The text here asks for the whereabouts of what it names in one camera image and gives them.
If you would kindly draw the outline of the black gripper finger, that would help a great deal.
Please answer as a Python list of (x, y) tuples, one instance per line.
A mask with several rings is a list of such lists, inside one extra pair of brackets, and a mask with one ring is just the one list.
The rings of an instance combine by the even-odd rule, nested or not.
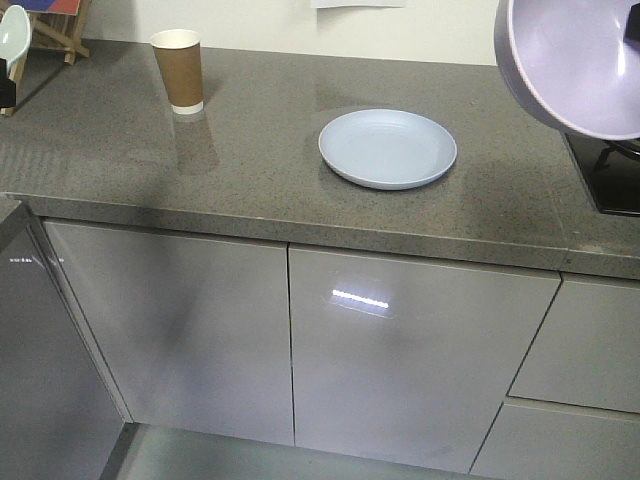
[(624, 41), (630, 44), (640, 42), (640, 4), (630, 7), (624, 31)]
[(0, 62), (0, 107), (13, 108), (16, 105), (16, 84), (9, 78), (7, 60), (1, 58)]

